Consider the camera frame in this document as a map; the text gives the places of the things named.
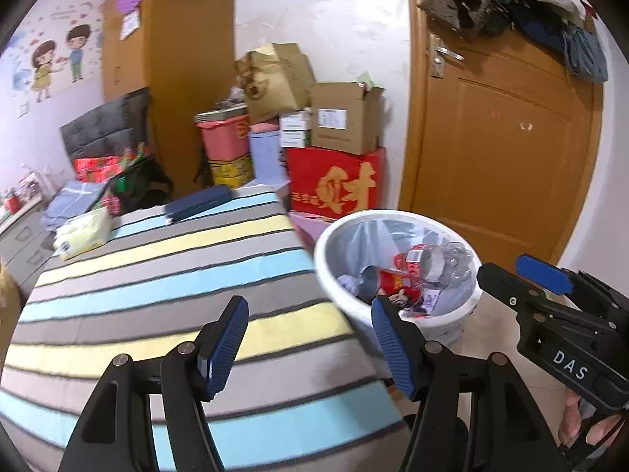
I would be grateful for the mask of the yellow tissue pack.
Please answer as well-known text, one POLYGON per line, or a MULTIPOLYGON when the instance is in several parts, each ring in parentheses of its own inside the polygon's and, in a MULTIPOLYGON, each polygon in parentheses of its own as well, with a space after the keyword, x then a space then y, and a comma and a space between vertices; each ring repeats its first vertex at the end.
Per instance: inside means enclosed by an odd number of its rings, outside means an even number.
POLYGON ((111 229, 112 218, 105 207, 71 218, 55 233, 54 254, 67 261, 92 251, 109 241, 111 229))

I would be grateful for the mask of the crushed cola plastic bottle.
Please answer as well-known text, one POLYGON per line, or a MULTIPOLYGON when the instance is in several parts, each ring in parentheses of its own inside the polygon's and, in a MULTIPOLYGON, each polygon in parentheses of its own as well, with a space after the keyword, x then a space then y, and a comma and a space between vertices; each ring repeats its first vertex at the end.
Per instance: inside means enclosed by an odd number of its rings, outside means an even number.
POLYGON ((460 242, 420 243, 394 257, 394 267, 433 286, 458 286, 471 277, 472 254, 460 242))

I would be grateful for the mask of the red drink can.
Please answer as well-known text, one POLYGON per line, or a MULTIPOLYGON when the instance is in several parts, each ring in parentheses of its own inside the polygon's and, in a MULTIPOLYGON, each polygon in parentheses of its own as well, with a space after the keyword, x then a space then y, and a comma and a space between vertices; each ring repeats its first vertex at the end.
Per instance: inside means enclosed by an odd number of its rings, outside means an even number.
POLYGON ((365 267, 358 276, 357 297, 371 305, 373 299, 379 296, 379 268, 375 265, 365 267))

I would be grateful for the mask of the light blue cylindrical bin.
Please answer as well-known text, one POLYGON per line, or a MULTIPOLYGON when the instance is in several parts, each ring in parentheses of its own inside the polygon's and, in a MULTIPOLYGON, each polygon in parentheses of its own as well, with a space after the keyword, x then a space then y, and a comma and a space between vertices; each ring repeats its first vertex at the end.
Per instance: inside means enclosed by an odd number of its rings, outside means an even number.
POLYGON ((284 184, 289 180, 286 159, 280 146, 280 126, 259 123, 248 133, 255 178, 265 184, 284 184))

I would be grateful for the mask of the red soda can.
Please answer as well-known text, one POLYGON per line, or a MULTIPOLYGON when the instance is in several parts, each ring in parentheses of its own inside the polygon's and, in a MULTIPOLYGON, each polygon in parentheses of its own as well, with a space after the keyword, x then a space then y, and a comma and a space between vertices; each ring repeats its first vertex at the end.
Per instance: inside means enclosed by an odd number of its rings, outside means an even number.
POLYGON ((422 287, 418 277, 379 267, 379 281, 379 296, 387 297, 391 304, 401 309, 412 309, 421 302, 422 287))

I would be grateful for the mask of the grey drawer cabinet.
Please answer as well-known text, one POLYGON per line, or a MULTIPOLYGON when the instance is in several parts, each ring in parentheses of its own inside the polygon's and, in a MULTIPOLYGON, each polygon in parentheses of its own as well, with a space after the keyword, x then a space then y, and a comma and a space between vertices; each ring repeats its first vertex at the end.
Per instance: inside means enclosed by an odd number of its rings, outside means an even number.
POLYGON ((23 304, 53 254, 53 234, 42 225, 43 213, 44 200, 38 196, 1 224, 1 260, 18 284, 23 304))

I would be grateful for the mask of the black bag with red cloth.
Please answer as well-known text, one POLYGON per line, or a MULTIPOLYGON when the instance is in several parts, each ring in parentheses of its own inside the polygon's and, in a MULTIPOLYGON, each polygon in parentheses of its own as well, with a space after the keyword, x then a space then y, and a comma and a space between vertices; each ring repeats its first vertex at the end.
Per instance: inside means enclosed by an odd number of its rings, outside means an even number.
POLYGON ((174 183, 144 142, 121 156, 76 159, 74 167, 78 180, 105 186, 96 207, 105 207, 112 216, 163 205, 174 191, 174 183))

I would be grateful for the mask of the cartoon couple wall sticker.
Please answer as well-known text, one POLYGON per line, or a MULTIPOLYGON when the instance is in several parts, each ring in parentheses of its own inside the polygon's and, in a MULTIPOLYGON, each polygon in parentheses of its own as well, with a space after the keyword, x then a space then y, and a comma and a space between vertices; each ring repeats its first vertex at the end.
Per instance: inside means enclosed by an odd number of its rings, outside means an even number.
POLYGON ((99 74, 102 10, 102 0, 79 0, 27 15, 6 53, 17 105, 29 108, 99 74))

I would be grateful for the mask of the white small stacked boxes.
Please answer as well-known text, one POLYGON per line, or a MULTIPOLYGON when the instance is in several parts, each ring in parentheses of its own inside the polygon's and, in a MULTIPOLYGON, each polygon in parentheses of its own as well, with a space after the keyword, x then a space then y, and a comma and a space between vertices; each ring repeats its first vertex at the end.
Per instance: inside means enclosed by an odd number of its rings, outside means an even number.
POLYGON ((310 145, 311 110, 280 114, 280 146, 283 148, 305 148, 310 145))

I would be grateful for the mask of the golden paper gift bag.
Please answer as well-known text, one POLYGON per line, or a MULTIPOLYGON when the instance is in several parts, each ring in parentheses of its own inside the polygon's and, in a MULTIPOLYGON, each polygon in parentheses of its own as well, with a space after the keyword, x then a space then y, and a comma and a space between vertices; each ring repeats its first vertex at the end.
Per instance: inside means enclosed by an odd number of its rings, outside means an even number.
POLYGON ((250 122, 257 124, 310 105, 316 83, 309 58, 295 43, 269 43, 235 62, 250 122))

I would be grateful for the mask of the blue folded cloth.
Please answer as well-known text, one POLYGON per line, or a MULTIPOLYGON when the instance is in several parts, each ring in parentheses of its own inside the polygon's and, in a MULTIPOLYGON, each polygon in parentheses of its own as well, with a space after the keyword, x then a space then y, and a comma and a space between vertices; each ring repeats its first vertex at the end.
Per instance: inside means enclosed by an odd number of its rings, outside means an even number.
POLYGON ((98 203, 107 185, 105 183, 67 182, 50 201, 40 222, 49 232, 62 227, 72 218, 91 211, 98 203))

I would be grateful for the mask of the dark blue long case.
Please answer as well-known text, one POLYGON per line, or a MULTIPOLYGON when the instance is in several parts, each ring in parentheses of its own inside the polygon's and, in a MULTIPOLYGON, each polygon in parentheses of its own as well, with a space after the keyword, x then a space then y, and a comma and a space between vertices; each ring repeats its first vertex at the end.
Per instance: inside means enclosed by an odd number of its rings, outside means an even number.
POLYGON ((213 209, 232 200, 232 189, 218 184, 202 189, 185 197, 171 201, 165 206, 165 223, 171 225, 191 216, 213 209))

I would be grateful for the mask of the clothes hanging on door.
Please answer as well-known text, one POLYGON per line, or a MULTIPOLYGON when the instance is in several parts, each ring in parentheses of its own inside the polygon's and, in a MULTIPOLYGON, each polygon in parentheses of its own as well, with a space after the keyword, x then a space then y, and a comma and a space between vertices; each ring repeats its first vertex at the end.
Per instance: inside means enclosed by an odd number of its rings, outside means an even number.
POLYGON ((466 41, 514 28, 560 52, 569 75, 593 83, 608 81, 597 14, 585 0, 422 0, 419 8, 466 41))

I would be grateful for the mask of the white foam wrap sheet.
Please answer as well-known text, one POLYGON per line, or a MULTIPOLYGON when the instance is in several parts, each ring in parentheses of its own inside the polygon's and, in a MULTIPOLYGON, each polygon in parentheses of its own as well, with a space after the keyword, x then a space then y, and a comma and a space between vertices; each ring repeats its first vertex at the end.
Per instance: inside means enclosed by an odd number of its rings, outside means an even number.
POLYGON ((337 282, 346 292, 358 299, 360 292, 360 278, 349 274, 343 274, 337 277, 337 282))

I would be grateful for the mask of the pink purple flat box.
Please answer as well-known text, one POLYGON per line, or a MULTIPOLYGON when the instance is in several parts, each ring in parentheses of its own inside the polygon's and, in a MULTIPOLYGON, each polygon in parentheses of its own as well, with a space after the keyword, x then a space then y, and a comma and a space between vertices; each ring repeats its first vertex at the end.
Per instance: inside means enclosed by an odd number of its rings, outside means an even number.
POLYGON ((315 250, 316 241, 319 240, 321 234, 334 222, 330 218, 294 210, 290 210, 288 215, 295 231, 310 254, 315 250))

